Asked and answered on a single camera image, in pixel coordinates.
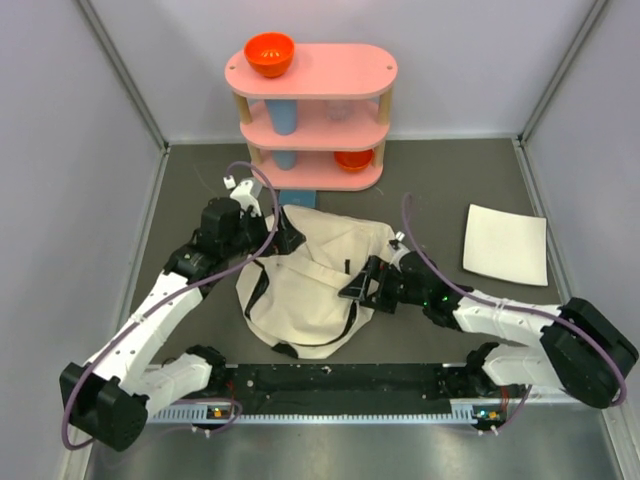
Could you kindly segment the cream canvas backpack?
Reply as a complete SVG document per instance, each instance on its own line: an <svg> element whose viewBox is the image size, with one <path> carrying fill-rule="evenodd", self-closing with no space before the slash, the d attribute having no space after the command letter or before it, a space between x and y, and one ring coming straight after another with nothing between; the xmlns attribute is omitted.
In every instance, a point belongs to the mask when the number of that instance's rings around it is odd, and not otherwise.
<svg viewBox="0 0 640 480"><path fill-rule="evenodd" d="M272 350L323 360L367 325L374 311L338 296L369 256L391 259L392 228L382 222L295 205L283 213L306 240L288 255L247 264L236 292L247 326Z"/></svg>

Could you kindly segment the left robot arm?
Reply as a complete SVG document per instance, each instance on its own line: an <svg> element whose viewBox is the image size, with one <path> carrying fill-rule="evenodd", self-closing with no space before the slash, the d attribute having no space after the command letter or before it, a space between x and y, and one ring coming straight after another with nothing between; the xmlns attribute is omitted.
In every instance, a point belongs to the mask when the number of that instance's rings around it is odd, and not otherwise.
<svg viewBox="0 0 640 480"><path fill-rule="evenodd" d="M122 452L140 436L149 417L200 391L216 396L227 374L217 352L196 346L173 365L146 368L169 335L223 278L260 257L288 255L305 237L283 206L267 220L256 201L209 201L191 238L174 250L148 296L118 333L83 364L69 363L59 376L61 440L77 451L95 441Z"/></svg>

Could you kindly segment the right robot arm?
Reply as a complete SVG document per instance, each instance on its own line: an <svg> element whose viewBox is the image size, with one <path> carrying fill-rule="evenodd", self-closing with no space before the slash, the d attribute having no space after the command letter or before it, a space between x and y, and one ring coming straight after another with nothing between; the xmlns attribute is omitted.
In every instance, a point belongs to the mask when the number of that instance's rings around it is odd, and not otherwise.
<svg viewBox="0 0 640 480"><path fill-rule="evenodd" d="M620 383L639 359L637 348L587 300L531 305L493 297L449 282L420 251L397 252L389 262L369 257L338 295L385 313L398 304L418 306L437 326L492 336L466 360L467 384L481 396L500 386L532 385L605 409L619 400Z"/></svg>

